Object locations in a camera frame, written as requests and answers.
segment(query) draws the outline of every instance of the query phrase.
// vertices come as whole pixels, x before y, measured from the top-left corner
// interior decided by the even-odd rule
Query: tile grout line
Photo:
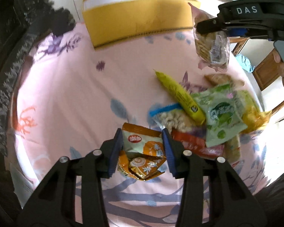
[[[78,10],[77,10],[76,4],[75,4],[75,0],[73,0],[73,3],[74,3],[74,6],[75,6],[75,9],[76,9],[77,16],[78,16],[79,21],[80,21],[81,19],[80,19],[80,17],[79,17],[79,13],[78,13]]]

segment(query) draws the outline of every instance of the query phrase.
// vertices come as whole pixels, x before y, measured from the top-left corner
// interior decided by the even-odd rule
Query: food package
[[[256,131],[269,123],[272,112],[261,112],[258,104],[248,91],[237,91],[237,97],[243,104],[242,120],[247,125],[247,129],[243,130],[242,133],[247,134]]]
[[[122,127],[123,149],[118,170],[138,180],[150,180],[163,172],[159,167],[166,161],[161,132],[129,123]]]
[[[206,145],[222,144],[247,128],[237,110],[234,90],[230,84],[218,85],[207,91],[191,94],[206,113]]]
[[[225,31],[218,31],[201,35],[196,30],[199,22],[213,19],[208,13],[195,8],[192,11],[195,14],[195,23],[193,34],[195,38],[196,52],[207,63],[207,65],[216,71],[227,71],[230,52],[230,41]]]
[[[204,78],[211,83],[213,86],[224,84],[224,83],[230,83],[235,88],[240,88],[245,85],[245,82],[240,79],[233,79],[230,75],[225,73],[214,73],[214,74],[208,74],[204,75]]]
[[[225,154],[229,163],[235,163],[241,159],[240,136],[236,135],[225,142]]]
[[[190,132],[195,127],[193,120],[178,103],[150,111],[149,115],[161,130],[167,128],[169,133],[171,133],[172,129],[177,129],[181,132]]]
[[[156,75],[169,93],[176,98],[184,111],[194,120],[195,125],[201,126],[205,122],[205,114],[187,91],[170,76],[157,71]]]
[[[173,130],[171,135],[174,140],[180,141],[185,149],[192,151],[202,158],[215,159],[216,157],[223,156],[224,145],[207,148],[205,140],[202,138],[176,130]]]

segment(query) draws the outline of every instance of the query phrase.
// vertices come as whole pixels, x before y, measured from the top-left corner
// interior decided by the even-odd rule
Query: silver screw
[[[218,161],[219,163],[224,163],[224,162],[226,161],[226,159],[225,159],[224,157],[218,157],[218,158],[217,158],[217,161]]]
[[[68,161],[68,157],[66,157],[66,156],[62,156],[62,157],[60,157],[60,159],[59,159],[59,162],[60,163],[65,163],[65,162],[67,162]]]
[[[192,155],[192,152],[191,152],[190,150],[184,150],[184,151],[183,151],[183,154],[184,154],[185,156],[191,156],[191,155]]]
[[[100,149],[95,149],[95,150],[93,151],[93,155],[95,155],[95,156],[102,155],[102,151],[101,151]]]

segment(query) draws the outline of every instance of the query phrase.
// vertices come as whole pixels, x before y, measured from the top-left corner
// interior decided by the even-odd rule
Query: red snack package
[[[185,149],[192,151],[200,157],[215,159],[223,156],[224,145],[207,148],[204,139],[177,130],[173,130],[171,136],[174,140],[181,142]]]

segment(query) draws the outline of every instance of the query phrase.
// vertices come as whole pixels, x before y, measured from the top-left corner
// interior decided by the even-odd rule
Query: orange flower print
[[[31,116],[25,116],[25,113],[30,110],[36,111],[34,106],[24,109],[20,114],[18,124],[16,126],[16,130],[22,134],[21,135],[22,138],[24,138],[23,135],[30,134],[27,128],[32,128],[32,127],[37,126],[37,124],[35,123],[35,120]]]

